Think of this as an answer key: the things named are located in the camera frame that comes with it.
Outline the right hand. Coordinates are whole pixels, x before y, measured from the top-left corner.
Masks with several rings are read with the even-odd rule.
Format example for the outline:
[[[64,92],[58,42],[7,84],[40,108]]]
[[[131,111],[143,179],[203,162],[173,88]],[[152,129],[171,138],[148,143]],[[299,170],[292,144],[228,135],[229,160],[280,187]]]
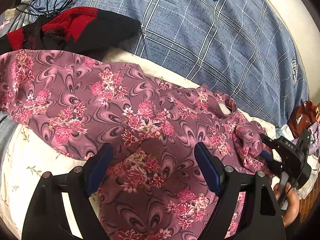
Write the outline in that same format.
[[[288,201],[287,210],[283,215],[284,227],[291,225],[299,214],[299,197],[296,189],[291,188],[291,184],[287,183],[285,186],[285,194]]]

